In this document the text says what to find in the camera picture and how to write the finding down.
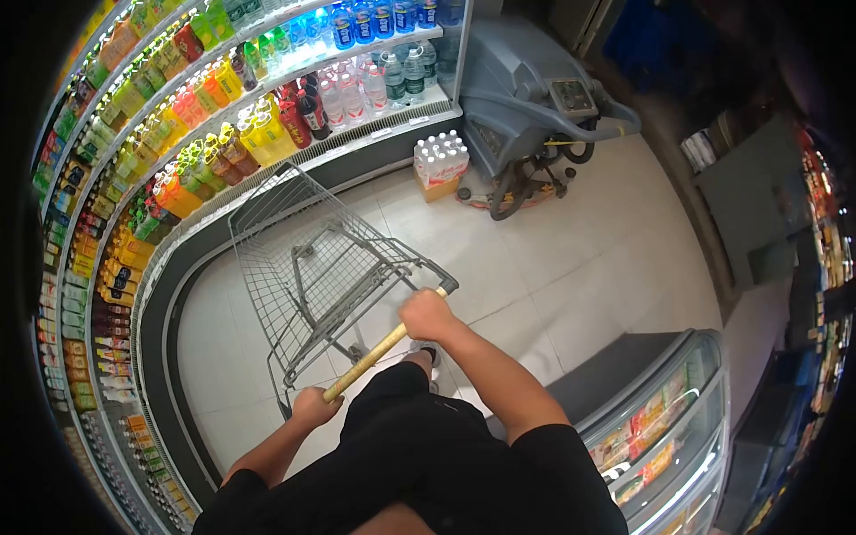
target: beverage cooler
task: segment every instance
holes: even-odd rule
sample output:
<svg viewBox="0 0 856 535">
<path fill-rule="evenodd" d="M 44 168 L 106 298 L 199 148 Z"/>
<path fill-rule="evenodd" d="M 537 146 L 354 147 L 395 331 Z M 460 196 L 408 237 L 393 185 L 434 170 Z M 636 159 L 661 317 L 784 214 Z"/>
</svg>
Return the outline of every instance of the beverage cooler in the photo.
<svg viewBox="0 0 856 535">
<path fill-rule="evenodd" d="M 632 535 L 707 533 L 728 451 L 728 373 L 715 331 L 625 334 L 547 390 Z M 504 436 L 495 418 L 488 424 Z"/>
<path fill-rule="evenodd" d="M 124 531 L 189 532 L 201 512 L 142 370 L 138 328 L 158 274 L 262 182 L 289 180 L 277 174 L 286 160 L 336 192 L 460 128 L 472 4 L 95 9 L 33 141 L 45 245 L 33 345 L 56 423 Z"/>
</svg>

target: cardboard box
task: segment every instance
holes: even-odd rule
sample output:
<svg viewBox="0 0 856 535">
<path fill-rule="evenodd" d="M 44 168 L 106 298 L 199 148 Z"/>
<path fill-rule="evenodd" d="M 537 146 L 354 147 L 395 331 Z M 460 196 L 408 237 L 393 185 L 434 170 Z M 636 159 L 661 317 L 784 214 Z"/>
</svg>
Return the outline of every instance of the cardboard box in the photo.
<svg viewBox="0 0 856 535">
<path fill-rule="evenodd" d="M 460 178 L 461 176 L 458 175 L 452 180 L 446 181 L 442 184 L 425 187 L 425 184 L 422 183 L 422 177 L 416 172 L 416 168 L 413 168 L 413 179 L 416 181 L 416 185 L 419 186 L 419 190 L 422 192 L 422 196 L 425 198 L 426 203 L 432 203 L 437 199 L 442 199 L 446 195 L 450 195 L 458 191 L 458 181 Z"/>
</svg>

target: floor scrubber machine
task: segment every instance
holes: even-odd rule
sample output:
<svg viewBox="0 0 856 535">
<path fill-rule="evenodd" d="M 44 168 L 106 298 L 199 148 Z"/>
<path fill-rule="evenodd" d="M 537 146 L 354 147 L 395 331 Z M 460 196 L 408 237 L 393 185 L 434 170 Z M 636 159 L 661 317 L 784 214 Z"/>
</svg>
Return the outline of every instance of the floor scrubber machine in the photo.
<svg viewBox="0 0 856 535">
<path fill-rule="evenodd" d="M 585 163 L 596 142 L 641 128 L 636 112 L 613 100 L 526 19 L 473 21 L 465 64 L 464 137 L 484 183 L 462 183 L 458 200 L 489 207 L 496 220 L 549 196 L 564 197 L 576 170 L 554 175 L 550 165 L 562 156 Z M 620 126 L 597 128 L 602 117 Z"/>
</svg>

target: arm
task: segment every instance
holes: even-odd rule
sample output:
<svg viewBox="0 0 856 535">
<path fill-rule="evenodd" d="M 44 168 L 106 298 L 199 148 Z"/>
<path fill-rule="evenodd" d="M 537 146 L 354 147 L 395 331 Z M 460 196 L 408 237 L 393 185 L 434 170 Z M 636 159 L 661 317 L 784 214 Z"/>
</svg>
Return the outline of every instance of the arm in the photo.
<svg viewBox="0 0 856 535">
<path fill-rule="evenodd" d="M 291 466 L 291 461 L 297 455 L 297 450 L 309 433 L 330 421 L 345 399 L 339 396 L 328 404 L 324 401 L 323 394 L 324 389 L 319 387 L 303 389 L 294 400 L 291 419 L 282 424 L 261 444 L 235 461 L 223 478 L 220 487 L 223 488 L 235 472 L 245 468 L 256 472 L 268 488 L 280 484 L 288 467 Z"/>
<path fill-rule="evenodd" d="M 443 346 L 502 422 L 509 444 L 541 425 L 570 425 L 556 400 L 526 368 L 456 318 L 433 290 L 414 292 L 398 316 L 411 338 Z"/>
</svg>

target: shopping cart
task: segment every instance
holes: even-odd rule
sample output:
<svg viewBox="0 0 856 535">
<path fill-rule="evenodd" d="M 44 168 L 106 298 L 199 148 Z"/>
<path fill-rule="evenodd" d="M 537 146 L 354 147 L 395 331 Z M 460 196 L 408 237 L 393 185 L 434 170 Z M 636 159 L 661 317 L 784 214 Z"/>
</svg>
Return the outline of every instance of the shopping cart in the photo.
<svg viewBox="0 0 856 535">
<path fill-rule="evenodd" d="M 417 289 L 415 270 L 439 276 L 443 297 L 458 288 L 440 266 L 379 233 L 288 162 L 229 215 L 229 232 L 270 343 L 268 373 L 285 419 L 288 391 L 328 348 L 354 363 L 324 392 L 332 401 L 407 334 L 399 325 L 371 351 L 338 342 L 397 284 Z"/>
</svg>

